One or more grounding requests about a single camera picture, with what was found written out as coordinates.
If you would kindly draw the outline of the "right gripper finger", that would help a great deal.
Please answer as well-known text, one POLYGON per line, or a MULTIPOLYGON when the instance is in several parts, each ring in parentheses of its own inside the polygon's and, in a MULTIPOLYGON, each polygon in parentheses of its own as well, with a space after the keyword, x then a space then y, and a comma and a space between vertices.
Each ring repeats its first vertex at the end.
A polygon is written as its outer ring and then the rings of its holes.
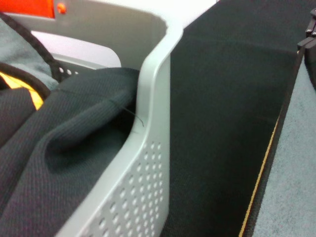
POLYGON ((316 88, 316 9, 310 11, 311 20, 305 30, 306 38, 297 44, 297 49, 305 49, 305 65, 310 81, 316 88))

